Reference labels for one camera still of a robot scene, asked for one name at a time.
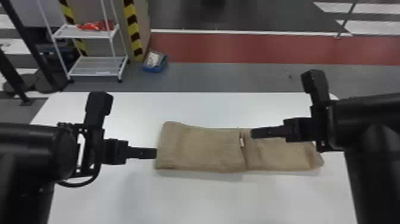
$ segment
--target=metal shelf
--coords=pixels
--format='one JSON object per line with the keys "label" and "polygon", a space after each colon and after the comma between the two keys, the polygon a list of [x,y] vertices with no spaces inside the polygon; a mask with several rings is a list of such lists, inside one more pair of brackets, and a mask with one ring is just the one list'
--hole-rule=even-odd
{"label": "metal shelf", "polygon": [[[107,31],[81,30],[80,28],[76,27],[73,24],[68,24],[67,20],[63,16],[64,25],[62,25],[54,34],[51,31],[50,24],[43,10],[43,5],[41,1],[42,0],[37,0],[37,5],[43,17],[43,20],[46,24],[47,31],[51,37],[51,41],[53,42],[55,51],[57,53],[58,58],[60,59],[62,69],[64,70],[67,79],[71,80],[72,76],[116,76],[118,82],[122,82],[122,72],[128,62],[128,52],[125,46],[122,31],[119,26],[120,23],[118,22],[114,1],[107,1],[111,5],[112,14],[115,20],[115,25],[113,30],[110,30],[108,23],[105,23]],[[107,12],[105,10],[104,0],[99,0],[99,1],[103,13],[103,19],[104,21],[109,21]],[[125,55],[122,57],[117,56],[115,54],[113,37],[117,32],[120,35],[122,47],[125,53]],[[108,39],[110,42],[112,57],[84,57],[82,55],[82,52],[79,51],[80,57],[75,62],[74,66],[70,70],[68,70],[67,67],[65,66],[63,56],[61,55],[60,49],[56,41],[56,39],[60,38],[61,39],[72,38],[77,48],[78,48],[78,43],[76,40],[78,39]]]}
{"label": "metal shelf", "polygon": [[127,57],[80,57],[68,72],[70,76],[120,76]]}
{"label": "metal shelf", "polygon": [[113,38],[120,28],[119,24],[114,26],[114,30],[99,31],[99,30],[81,30],[76,25],[64,24],[54,34],[55,39],[64,38],[81,38],[81,39],[109,39]]}

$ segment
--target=beige towel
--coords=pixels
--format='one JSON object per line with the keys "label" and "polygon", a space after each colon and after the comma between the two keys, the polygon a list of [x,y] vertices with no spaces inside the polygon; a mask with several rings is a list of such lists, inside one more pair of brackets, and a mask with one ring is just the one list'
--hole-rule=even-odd
{"label": "beige towel", "polygon": [[246,170],[238,129],[207,129],[165,122],[156,168],[240,172]]}
{"label": "beige towel", "polygon": [[249,131],[165,122],[158,144],[156,169],[303,171],[323,165],[321,155],[310,142],[286,143],[283,138],[252,139]]}

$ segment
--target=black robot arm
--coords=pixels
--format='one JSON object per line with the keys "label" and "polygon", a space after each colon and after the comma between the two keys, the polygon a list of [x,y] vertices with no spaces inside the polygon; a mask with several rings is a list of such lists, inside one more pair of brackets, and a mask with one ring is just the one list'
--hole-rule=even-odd
{"label": "black robot arm", "polygon": [[252,137],[315,141],[320,153],[344,151],[358,223],[399,223],[400,94],[334,101],[323,71],[301,79],[311,95],[311,117],[253,129]]}
{"label": "black robot arm", "polygon": [[[111,95],[91,92],[83,124],[0,123],[0,223],[46,224],[56,183],[85,186],[97,178],[103,164],[157,156],[155,148],[132,148],[127,141],[104,139],[102,126],[112,104]],[[79,135],[85,138],[82,152]],[[89,179],[67,182],[82,177]]]}

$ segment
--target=table surface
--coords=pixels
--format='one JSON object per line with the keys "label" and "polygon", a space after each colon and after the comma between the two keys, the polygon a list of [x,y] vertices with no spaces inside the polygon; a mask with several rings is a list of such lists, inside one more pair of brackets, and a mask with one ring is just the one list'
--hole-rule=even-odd
{"label": "table surface", "polygon": [[[88,93],[51,96],[32,124],[81,123]],[[303,93],[112,93],[106,138],[156,147],[167,120],[203,127],[279,125],[310,116]],[[103,166],[83,188],[56,187],[49,223],[356,223],[342,153],[312,172],[154,170],[154,160]]]}

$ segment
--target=floor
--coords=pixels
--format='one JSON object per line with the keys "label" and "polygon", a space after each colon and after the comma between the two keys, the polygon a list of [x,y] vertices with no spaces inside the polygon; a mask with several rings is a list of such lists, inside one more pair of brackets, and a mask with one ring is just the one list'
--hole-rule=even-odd
{"label": "floor", "polygon": [[[64,91],[301,92],[299,75],[322,69],[339,98],[397,92],[400,4],[361,0],[343,29],[351,2],[149,0],[151,48],[169,55],[168,67],[152,74],[132,63],[123,83],[80,77]],[[0,25],[10,26],[1,17]],[[18,39],[9,27],[2,36]],[[8,56],[18,69],[35,69],[28,54]],[[0,122],[29,122],[44,101],[30,109],[0,99]]]}

